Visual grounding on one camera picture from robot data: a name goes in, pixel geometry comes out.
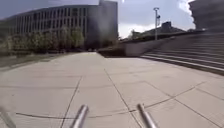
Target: tree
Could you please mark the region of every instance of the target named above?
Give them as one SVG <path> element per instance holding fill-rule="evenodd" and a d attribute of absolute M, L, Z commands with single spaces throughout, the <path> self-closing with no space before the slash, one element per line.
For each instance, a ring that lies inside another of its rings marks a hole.
<path fill-rule="evenodd" d="M 74 47 L 83 46 L 84 37 L 83 37 L 82 31 L 80 30 L 80 28 L 76 28 L 72 32 L 72 38 L 71 39 L 72 39 L 72 46 L 74 46 Z"/>

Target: low wall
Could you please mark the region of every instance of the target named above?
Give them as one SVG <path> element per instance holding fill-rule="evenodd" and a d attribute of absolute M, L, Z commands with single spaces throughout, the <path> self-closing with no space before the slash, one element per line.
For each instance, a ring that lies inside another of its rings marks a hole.
<path fill-rule="evenodd" d="M 158 41 L 127 43 L 127 44 L 125 44 L 125 54 L 128 57 L 137 57 L 147 51 L 150 51 L 150 50 L 153 50 L 153 49 L 159 47 L 166 41 L 167 41 L 167 39 L 158 40 Z"/>

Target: pole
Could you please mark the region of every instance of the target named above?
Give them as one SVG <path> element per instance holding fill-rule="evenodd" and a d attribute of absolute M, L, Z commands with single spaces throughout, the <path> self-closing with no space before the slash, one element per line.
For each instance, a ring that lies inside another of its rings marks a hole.
<path fill-rule="evenodd" d="M 84 119 L 86 118 L 88 111 L 89 111 L 88 106 L 82 105 L 70 128 L 82 128 Z"/>
<path fill-rule="evenodd" d="M 144 110 L 144 106 L 141 104 L 138 104 L 138 110 L 140 112 L 140 115 L 146 125 L 146 128 L 157 128 L 156 124 L 154 123 L 152 117 Z"/>
<path fill-rule="evenodd" d="M 2 118 L 2 120 L 5 122 L 8 128 L 16 128 L 16 125 L 14 124 L 12 119 L 9 117 L 6 110 L 1 106 L 0 106 L 0 118 Z"/>
<path fill-rule="evenodd" d="M 159 10 L 159 8 L 155 7 L 153 10 L 155 11 L 155 40 L 157 40 L 158 39 L 157 25 L 158 25 L 158 10 Z"/>

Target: distant building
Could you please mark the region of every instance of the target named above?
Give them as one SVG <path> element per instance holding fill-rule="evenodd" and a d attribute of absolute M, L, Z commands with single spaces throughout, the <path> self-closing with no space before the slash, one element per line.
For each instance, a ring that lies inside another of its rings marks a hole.
<path fill-rule="evenodd" d="M 33 10 L 3 19 L 0 32 L 26 35 L 41 32 L 61 36 L 63 28 L 80 28 L 86 46 L 118 39 L 117 2 L 100 0 L 99 5 L 67 5 Z"/>
<path fill-rule="evenodd" d="M 169 34 L 169 33 L 178 33 L 178 32 L 185 32 L 185 31 L 179 28 L 173 27 L 171 22 L 165 22 L 162 24 L 161 27 L 157 28 L 158 34 Z M 151 29 L 149 31 L 143 32 L 141 36 L 149 36 L 154 34 L 155 34 L 155 29 Z"/>
<path fill-rule="evenodd" d="M 190 9 L 196 29 L 224 32 L 224 0 L 195 0 Z"/>

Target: metal bar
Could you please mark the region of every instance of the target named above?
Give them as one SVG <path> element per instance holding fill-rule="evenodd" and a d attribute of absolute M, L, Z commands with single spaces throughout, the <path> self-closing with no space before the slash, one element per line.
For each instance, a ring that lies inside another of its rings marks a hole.
<path fill-rule="evenodd" d="M 9 117 L 8 113 L 3 107 L 0 106 L 0 117 L 5 122 L 8 128 L 16 128 L 16 125 L 13 123 L 12 119 Z"/>
<path fill-rule="evenodd" d="M 88 111 L 89 111 L 88 106 L 82 105 L 70 128 L 82 128 Z"/>
<path fill-rule="evenodd" d="M 147 113 L 144 109 L 144 106 L 141 104 L 138 104 L 137 106 L 140 115 L 143 119 L 143 122 L 145 123 L 147 128 L 157 128 L 156 124 L 154 123 L 152 117 L 149 115 L 149 113 Z"/>

